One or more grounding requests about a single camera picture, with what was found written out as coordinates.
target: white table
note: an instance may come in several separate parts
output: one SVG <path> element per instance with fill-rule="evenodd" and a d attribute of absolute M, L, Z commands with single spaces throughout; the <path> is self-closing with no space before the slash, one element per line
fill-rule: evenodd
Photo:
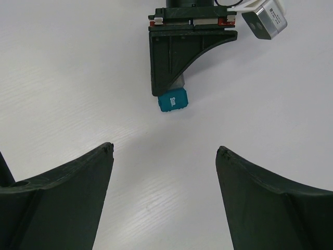
<path fill-rule="evenodd" d="M 333 2 L 287 2 L 271 42 L 238 17 L 238 41 L 188 69 L 190 106 L 168 114 L 151 95 L 147 31 L 164 4 L 1 3 L 0 150 L 16 180 L 115 144 L 94 250 L 232 249 L 220 145 L 333 190 Z"/>

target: small teal box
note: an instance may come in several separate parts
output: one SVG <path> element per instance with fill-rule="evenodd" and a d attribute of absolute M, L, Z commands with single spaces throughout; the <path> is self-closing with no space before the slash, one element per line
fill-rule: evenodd
<path fill-rule="evenodd" d="M 184 88 L 167 91 L 158 97 L 158 104 L 162 112 L 170 112 L 188 106 L 187 93 Z"/>

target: wire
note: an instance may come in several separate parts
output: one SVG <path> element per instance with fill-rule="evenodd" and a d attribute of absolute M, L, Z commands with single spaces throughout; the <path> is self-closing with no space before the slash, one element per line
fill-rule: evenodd
<path fill-rule="evenodd" d="M 221 4 L 219 4 L 219 1 L 218 0 L 215 0 L 216 4 L 218 6 L 223 6 Z M 232 8 L 232 7 L 236 7 L 237 5 L 240 5 L 242 2 L 244 2 L 244 0 L 240 0 L 239 2 L 235 3 L 235 4 L 232 4 L 232 5 L 229 5 L 229 6 L 226 6 L 227 8 Z"/>

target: red component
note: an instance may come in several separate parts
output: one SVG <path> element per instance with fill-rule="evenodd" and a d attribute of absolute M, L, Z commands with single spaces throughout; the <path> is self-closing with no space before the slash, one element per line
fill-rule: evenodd
<path fill-rule="evenodd" d="M 219 18 L 219 26 L 230 26 L 230 25 L 235 25 L 236 24 L 236 21 L 234 22 L 227 22 L 227 20 L 223 17 L 220 17 Z"/>

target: white surface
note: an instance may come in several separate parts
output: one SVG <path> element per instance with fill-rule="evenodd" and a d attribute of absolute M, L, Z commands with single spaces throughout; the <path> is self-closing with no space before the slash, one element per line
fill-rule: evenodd
<path fill-rule="evenodd" d="M 190 106 L 169 114 L 150 92 L 147 16 L 161 6 L 3 0 L 0 149 L 22 180 L 115 144 L 94 250 L 232 249 L 220 145 L 333 190 L 333 2 L 287 2 L 270 42 L 238 18 L 239 40 L 188 69 Z"/>

